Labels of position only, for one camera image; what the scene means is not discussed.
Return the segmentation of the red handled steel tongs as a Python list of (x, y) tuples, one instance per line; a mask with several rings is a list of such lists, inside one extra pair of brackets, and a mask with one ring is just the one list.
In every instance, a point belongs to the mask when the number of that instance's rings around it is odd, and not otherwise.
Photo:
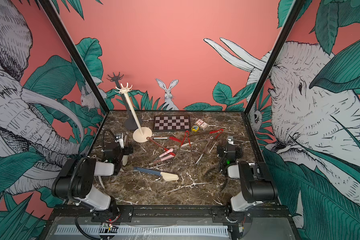
[(214, 134), (218, 134), (217, 136), (221, 135), (224, 132), (224, 129), (219, 129), (219, 130), (215, 130), (215, 131), (211, 131), (211, 132), (205, 132), (205, 133), (195, 133), (195, 134), (191, 134), (191, 137), (195, 137), (195, 136), (203, 136), (203, 135), (214, 135)]

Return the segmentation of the cream utensil rack stand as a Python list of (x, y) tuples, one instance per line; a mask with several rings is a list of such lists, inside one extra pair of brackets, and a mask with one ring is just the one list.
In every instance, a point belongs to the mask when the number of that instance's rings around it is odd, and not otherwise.
[(145, 143), (147, 142), (150, 137), (152, 137), (152, 130), (150, 128), (147, 127), (142, 127), (139, 121), (139, 118), (135, 112), (134, 106), (131, 102), (130, 96), (129, 96), (129, 92), (132, 90), (133, 85), (131, 85), (129, 87), (129, 83), (127, 83), (127, 85), (124, 87), (123, 84), (120, 84), (120, 87), (115, 87), (117, 92), (121, 95), (124, 95), (124, 97), (126, 98), (127, 104), (130, 108), (130, 111), (133, 115), (134, 121), (138, 127), (137, 130), (134, 131), (133, 133), (133, 139), (135, 142), (137, 143)]

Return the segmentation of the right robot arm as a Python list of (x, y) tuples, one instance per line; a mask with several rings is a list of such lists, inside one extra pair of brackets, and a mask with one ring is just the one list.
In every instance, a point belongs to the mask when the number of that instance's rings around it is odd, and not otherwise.
[(228, 179), (240, 181), (239, 193), (231, 197), (230, 205), (234, 212), (244, 212), (256, 205), (277, 200), (278, 190), (266, 163), (240, 161), (244, 150), (229, 143), (218, 146), (217, 154), (220, 157), (220, 173)]

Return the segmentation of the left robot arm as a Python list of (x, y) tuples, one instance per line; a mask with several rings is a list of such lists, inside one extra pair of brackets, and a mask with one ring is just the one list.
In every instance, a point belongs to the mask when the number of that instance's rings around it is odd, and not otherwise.
[(89, 157), (67, 160), (52, 185), (52, 195), (96, 211), (110, 210), (114, 200), (93, 185), (94, 178), (118, 175), (133, 152), (133, 146), (115, 142), (105, 150), (105, 162)]

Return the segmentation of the black tongs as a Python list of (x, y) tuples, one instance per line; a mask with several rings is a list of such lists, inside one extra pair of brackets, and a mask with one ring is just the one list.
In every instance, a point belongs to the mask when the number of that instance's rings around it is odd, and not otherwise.
[(228, 167), (230, 165), (223, 165), (212, 167), (207, 170), (206, 173), (203, 174), (203, 177), (207, 180), (213, 180), (218, 182), (220, 185), (219, 192), (221, 193), (227, 186), (230, 181), (230, 177), (228, 176)]

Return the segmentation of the white tipped steel tongs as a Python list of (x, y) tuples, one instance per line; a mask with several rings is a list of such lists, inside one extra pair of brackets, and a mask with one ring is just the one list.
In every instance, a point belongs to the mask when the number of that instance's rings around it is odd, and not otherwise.
[(200, 157), (198, 158), (198, 160), (195, 162), (195, 165), (197, 165), (199, 163), (199, 161), (201, 160), (201, 158), (203, 157), (203, 155), (207, 152), (207, 149), (209, 147), (209, 145), (217, 140), (218, 136), (214, 137), (214, 136), (211, 136), (209, 137), (208, 139), (203, 139), (203, 140), (197, 140), (197, 141), (194, 141), (194, 142), (188, 142), (186, 144), (182, 144), (179, 148), (179, 150), (183, 149), (184, 147), (187, 147), (189, 146), (190, 147), (190, 152), (191, 152), (191, 156), (193, 155), (193, 150), (192, 150), (192, 144), (196, 144), (196, 143), (199, 143), (199, 142), (202, 142), (202, 141), (208, 141), (200, 155)]

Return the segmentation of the dark grey utensil rack stand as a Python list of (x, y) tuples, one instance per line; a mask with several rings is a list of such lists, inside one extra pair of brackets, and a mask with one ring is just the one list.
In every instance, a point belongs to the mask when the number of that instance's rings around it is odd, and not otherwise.
[[(108, 75), (109, 77), (109, 80), (111, 82), (114, 82), (116, 84), (116, 88), (117, 89), (122, 89), (122, 84), (119, 83), (119, 81), (123, 78), (124, 75), (120, 75), (121, 73), (119, 72), (119, 74), (116, 76), (115, 73), (113, 73), (113, 76), (110, 76)], [(122, 97), (122, 101), (126, 107), (126, 110), (127, 110), (127, 114), (128, 114), (128, 118), (127, 120), (125, 121), (124, 125), (126, 127), (127, 130), (130, 130), (130, 131), (136, 131), (138, 130), (139, 131), (139, 127), (135, 121), (135, 118), (133, 116), (133, 113), (131, 111), (131, 108), (130, 106), (128, 105), (128, 99), (129, 97), (125, 97), (124, 94), (121, 94), (121, 97)]]

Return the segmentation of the pink tipped steel tongs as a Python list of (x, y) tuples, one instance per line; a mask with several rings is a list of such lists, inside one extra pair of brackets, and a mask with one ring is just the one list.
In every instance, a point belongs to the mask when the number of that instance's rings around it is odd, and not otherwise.
[(159, 155), (159, 157), (154, 160), (152, 163), (149, 163), (150, 166), (157, 164), (159, 162), (174, 158), (176, 155), (173, 153), (174, 149), (168, 149), (163, 154)]

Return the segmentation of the playing card box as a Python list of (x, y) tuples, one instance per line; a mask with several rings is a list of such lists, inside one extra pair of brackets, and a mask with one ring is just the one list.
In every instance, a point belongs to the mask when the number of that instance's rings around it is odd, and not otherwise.
[(203, 130), (205, 130), (209, 126), (209, 124), (203, 121), (202, 119), (197, 119), (196, 125)]

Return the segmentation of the small yellow toy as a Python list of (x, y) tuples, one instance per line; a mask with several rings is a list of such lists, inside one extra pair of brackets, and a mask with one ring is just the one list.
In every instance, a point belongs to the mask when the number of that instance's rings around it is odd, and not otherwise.
[(191, 128), (192, 132), (197, 132), (199, 130), (199, 126), (195, 125)]

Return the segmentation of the chessboard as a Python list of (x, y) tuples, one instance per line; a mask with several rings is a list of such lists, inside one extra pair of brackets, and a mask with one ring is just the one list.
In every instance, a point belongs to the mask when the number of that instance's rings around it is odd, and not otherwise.
[(190, 129), (190, 116), (156, 116), (154, 118), (154, 132), (179, 132)]

